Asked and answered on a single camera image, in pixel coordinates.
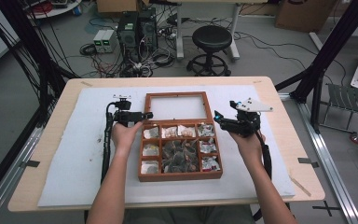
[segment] person's right hand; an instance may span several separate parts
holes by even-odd
[[[229,133],[234,141],[238,145],[238,150],[245,162],[246,166],[249,165],[263,165],[261,158],[261,144],[255,134],[252,134],[248,137],[242,137],[236,133]],[[259,133],[263,137],[263,141],[266,140],[266,137]]]

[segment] hand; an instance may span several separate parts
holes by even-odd
[[[131,146],[135,139],[136,132],[142,127],[142,122],[137,122],[134,126],[127,128],[120,123],[113,126],[112,139],[116,147],[115,155],[130,155]]]
[[[261,144],[255,133],[246,138],[236,133],[229,133],[229,134],[237,143],[238,150],[240,151],[240,154],[246,166],[263,165],[261,161],[261,157],[262,157]],[[266,137],[261,133],[259,134],[262,136],[263,141],[266,141]]]

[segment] metal chair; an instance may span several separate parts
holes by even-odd
[[[340,130],[343,132],[355,133],[354,131],[350,131],[349,128],[353,113],[358,114],[358,89],[338,86],[334,84],[327,84],[327,86],[330,95],[330,101],[327,105],[326,113],[324,115],[324,123],[321,124],[321,126]],[[326,124],[327,115],[330,110],[330,107],[351,112],[346,129],[333,127]]]

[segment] computer tower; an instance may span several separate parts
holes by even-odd
[[[140,43],[138,34],[138,12],[125,11],[117,26],[117,37],[125,48],[137,48]]]
[[[141,39],[149,50],[158,48],[156,8],[151,7],[139,13]]]

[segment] compartment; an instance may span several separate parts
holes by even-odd
[[[156,175],[159,173],[158,160],[142,160],[141,161],[141,174],[142,175]]]
[[[199,149],[201,154],[210,154],[210,153],[218,153],[218,147],[215,143],[215,139],[210,138],[201,138],[199,140]]]
[[[199,137],[214,137],[214,125],[212,123],[200,123],[197,125],[197,135]]]
[[[194,173],[200,171],[197,139],[163,140],[161,173]]]
[[[144,131],[142,132],[143,139],[159,138],[160,128],[157,124],[144,125]]]
[[[148,156],[159,156],[160,155],[160,149],[161,146],[159,144],[159,140],[144,140],[143,144],[142,144],[142,151],[141,151],[141,155],[143,157],[148,157]]]
[[[161,138],[195,138],[196,126],[191,124],[164,124],[161,126]]]
[[[221,161],[218,156],[202,156],[201,157],[201,170],[202,172],[221,172]]]

